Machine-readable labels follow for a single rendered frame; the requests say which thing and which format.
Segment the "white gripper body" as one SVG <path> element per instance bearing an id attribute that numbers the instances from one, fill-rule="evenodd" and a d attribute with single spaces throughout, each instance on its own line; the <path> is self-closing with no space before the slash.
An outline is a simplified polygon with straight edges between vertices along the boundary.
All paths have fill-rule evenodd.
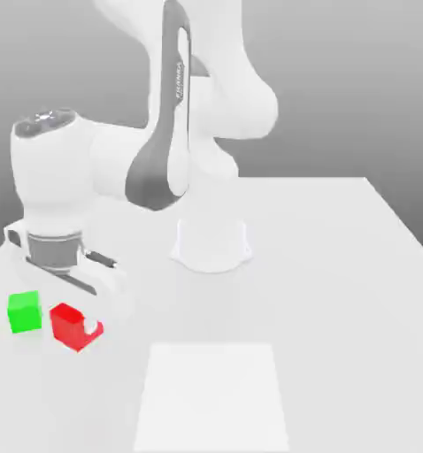
<path id="1" fill-rule="evenodd" d="M 54 268 L 37 264 L 30 256 L 25 261 L 65 283 L 59 300 L 72 305 L 88 317 L 104 320 L 118 310 L 114 307 L 125 293 L 127 274 L 118 262 L 104 255 L 78 255 L 71 267 Z"/>

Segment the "small red cube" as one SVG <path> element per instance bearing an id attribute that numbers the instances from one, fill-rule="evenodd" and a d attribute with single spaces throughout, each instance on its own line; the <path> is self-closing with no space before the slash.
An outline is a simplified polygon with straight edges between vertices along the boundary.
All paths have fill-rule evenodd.
<path id="1" fill-rule="evenodd" d="M 67 348 L 80 352 L 104 333 L 100 321 L 90 333 L 86 331 L 85 317 L 81 311 L 66 303 L 59 303 L 50 310 L 50 322 L 53 336 Z"/>

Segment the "small green cube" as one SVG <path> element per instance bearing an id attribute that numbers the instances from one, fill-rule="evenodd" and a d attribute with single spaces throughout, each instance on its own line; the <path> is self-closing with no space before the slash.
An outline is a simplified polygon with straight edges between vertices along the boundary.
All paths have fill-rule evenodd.
<path id="1" fill-rule="evenodd" d="M 14 334 L 42 328 L 42 307 L 39 293 L 27 291 L 10 294 L 7 303 L 7 315 Z"/>

